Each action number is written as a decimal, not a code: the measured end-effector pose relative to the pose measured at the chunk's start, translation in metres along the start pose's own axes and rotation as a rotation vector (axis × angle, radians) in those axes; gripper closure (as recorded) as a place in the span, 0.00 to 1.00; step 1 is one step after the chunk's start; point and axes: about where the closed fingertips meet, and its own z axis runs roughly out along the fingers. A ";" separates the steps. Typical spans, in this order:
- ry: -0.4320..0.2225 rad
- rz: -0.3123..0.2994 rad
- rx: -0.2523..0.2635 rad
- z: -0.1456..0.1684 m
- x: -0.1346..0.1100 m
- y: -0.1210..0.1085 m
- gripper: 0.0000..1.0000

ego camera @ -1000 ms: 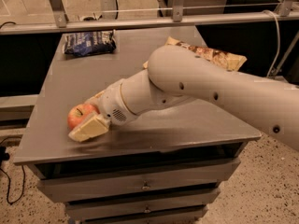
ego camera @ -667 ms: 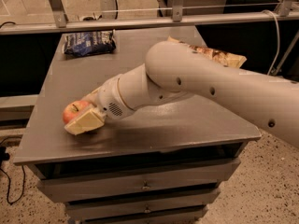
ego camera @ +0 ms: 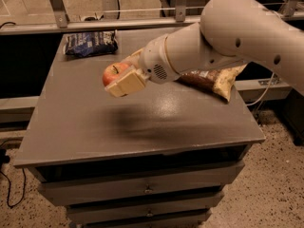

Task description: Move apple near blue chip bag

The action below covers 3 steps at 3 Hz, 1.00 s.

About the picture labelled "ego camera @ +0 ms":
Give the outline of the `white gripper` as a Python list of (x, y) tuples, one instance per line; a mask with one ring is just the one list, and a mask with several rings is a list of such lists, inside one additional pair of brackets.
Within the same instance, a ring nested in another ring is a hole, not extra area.
[(124, 64), (136, 67), (139, 62), (141, 69), (134, 67), (126, 69), (104, 88), (105, 91), (113, 97), (122, 97), (143, 90), (148, 79), (156, 84), (177, 80), (179, 74), (171, 67), (166, 55), (167, 37), (168, 35), (164, 34), (124, 58)]

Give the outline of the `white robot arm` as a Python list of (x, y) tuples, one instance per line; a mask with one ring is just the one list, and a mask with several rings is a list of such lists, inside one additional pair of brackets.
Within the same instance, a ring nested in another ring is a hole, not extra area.
[(104, 89), (114, 97), (164, 84), (192, 70), (254, 62), (304, 94), (304, 31), (256, 0), (210, 0), (200, 21), (164, 34), (123, 60), (128, 68)]

